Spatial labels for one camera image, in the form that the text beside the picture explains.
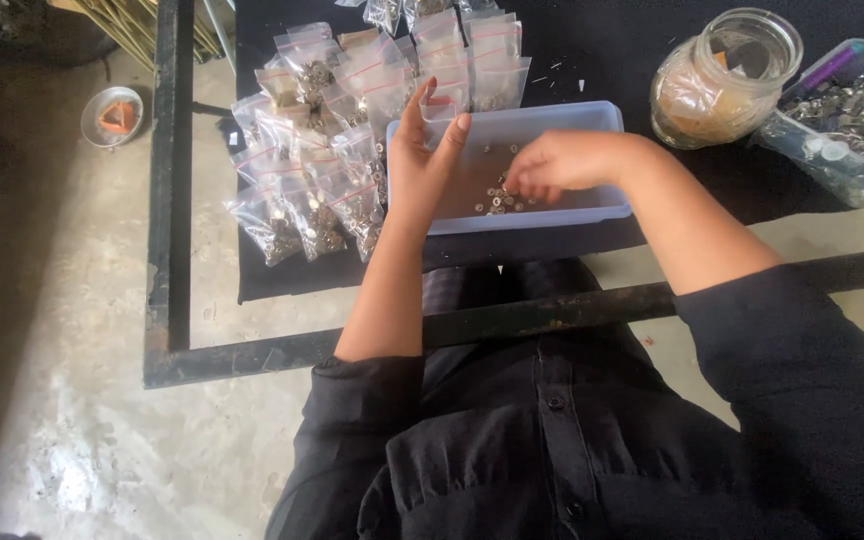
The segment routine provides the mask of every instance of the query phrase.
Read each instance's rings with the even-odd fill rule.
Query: metal bowl
[[[116,101],[125,101],[132,105],[135,113],[135,126],[128,133],[114,133],[99,125],[99,116]],[[113,86],[99,92],[89,100],[85,110],[81,112],[81,134],[85,139],[100,148],[112,148],[130,141],[138,133],[144,117],[142,98],[135,90],[125,86]]]

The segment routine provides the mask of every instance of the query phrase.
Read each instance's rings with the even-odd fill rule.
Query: black shirt
[[[267,538],[864,538],[864,333],[788,267],[676,306],[741,432],[554,335],[424,395],[421,357],[333,358]]]

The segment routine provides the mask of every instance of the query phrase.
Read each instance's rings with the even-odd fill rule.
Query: purple object
[[[854,58],[858,53],[864,48],[864,45],[861,43],[854,43],[846,49],[842,49],[839,51],[837,55],[834,55],[830,58],[825,65],[818,67],[815,71],[808,74],[807,77],[801,82],[802,88],[806,91],[811,91],[812,89],[818,87],[822,84],[822,81],[829,79],[833,76],[838,68],[842,68],[846,65],[846,62],[850,61]]]

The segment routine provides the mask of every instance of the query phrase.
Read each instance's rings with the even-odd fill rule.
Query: shirt sleeve
[[[778,266],[676,299],[743,436],[792,463],[816,523],[864,537],[864,332]]]
[[[271,539],[355,538],[359,505],[385,445],[416,423],[425,361],[337,358],[312,369],[312,391],[295,435],[295,465],[271,512]]]

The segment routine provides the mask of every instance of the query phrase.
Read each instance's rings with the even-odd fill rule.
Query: concrete floor
[[[0,72],[0,532],[47,540],[259,538],[292,467],[307,370],[143,390],[150,136],[96,149],[79,113],[112,85],[152,85],[126,55],[70,71]],[[227,63],[196,69],[195,98],[227,105]],[[239,306],[233,168],[196,116],[192,345],[342,326],[356,289]],[[789,261],[864,251],[864,210],[754,230]],[[590,255],[606,288],[659,281],[647,248]],[[864,291],[836,295],[864,329]],[[678,318],[633,326],[683,397],[731,424]]]

